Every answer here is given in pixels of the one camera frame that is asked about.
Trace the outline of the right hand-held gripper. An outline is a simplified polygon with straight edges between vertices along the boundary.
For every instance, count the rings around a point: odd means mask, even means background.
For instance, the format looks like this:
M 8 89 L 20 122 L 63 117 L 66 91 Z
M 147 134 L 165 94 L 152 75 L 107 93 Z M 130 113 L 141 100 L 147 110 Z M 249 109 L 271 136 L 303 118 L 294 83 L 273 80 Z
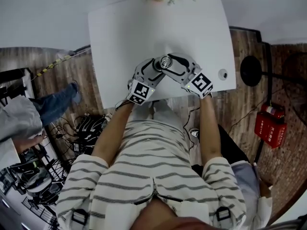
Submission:
M 164 74 L 181 85 L 181 88 L 203 99 L 210 94 L 213 83 L 205 76 L 203 69 L 189 55 L 168 54 L 173 66 L 164 70 Z

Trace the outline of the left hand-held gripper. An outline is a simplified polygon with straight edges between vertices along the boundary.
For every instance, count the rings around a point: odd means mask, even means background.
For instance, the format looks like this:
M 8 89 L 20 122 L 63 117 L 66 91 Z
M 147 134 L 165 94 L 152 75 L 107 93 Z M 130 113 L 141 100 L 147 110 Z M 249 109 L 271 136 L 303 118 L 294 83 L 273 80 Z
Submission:
M 128 81 L 127 100 L 142 105 L 153 94 L 155 84 L 159 84 L 165 77 L 163 72 L 156 75 L 155 69 L 160 69 L 160 58 L 150 58 L 140 63 L 134 71 L 133 77 Z

